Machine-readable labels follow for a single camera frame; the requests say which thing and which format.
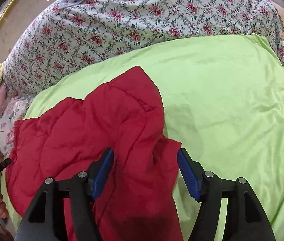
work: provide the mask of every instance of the red fabric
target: red fabric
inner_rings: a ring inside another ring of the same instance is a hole
[[[47,177],[67,179],[114,149],[114,165],[93,212],[104,241],[182,241],[171,195],[181,143],[162,134],[157,87],[134,67],[87,95],[66,98],[40,118],[17,121],[7,168],[10,200],[23,216]],[[73,233],[65,203],[69,240]]]

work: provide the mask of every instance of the floral pattern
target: floral pattern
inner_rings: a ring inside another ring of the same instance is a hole
[[[32,96],[23,96],[19,99],[7,98],[4,103],[4,114],[0,118],[0,156],[7,157],[14,147],[14,124],[22,120],[33,101]]]
[[[270,0],[85,0],[46,8],[9,54],[10,97],[37,94],[66,75],[177,38],[257,33],[284,65],[283,23]]]

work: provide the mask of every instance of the green bedsheet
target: green bedsheet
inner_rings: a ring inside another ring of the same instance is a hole
[[[91,65],[41,92],[25,118],[66,97],[84,99],[97,86],[140,65],[157,85],[164,134],[219,177],[245,177],[284,240],[284,69],[264,37],[223,35],[156,44]],[[173,198],[184,240],[200,204],[179,174]],[[223,200],[216,240],[224,231]],[[18,215],[13,213],[17,224]]]

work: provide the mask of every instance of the bed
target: bed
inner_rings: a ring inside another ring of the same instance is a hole
[[[66,97],[84,99],[99,84],[136,65],[159,88],[164,134],[182,142],[205,170],[227,179],[245,177],[276,240],[284,240],[284,69],[266,38],[255,34],[187,38],[135,50],[63,78],[35,97],[25,118],[41,116]],[[18,140],[23,142],[23,135]],[[12,181],[6,178],[16,203],[29,195],[28,186],[24,179]],[[20,181],[24,187],[14,188]],[[189,196],[181,175],[173,198],[188,240],[199,204]],[[222,239],[225,213],[223,203],[216,240]],[[18,224],[20,217],[11,214]]]
[[[0,153],[6,156],[14,146],[14,122],[38,93],[119,54],[174,39],[256,33],[284,67],[283,24],[270,0],[86,0],[59,9],[61,1],[33,21],[4,62],[8,107],[0,118]],[[182,217],[188,233],[192,217]]]

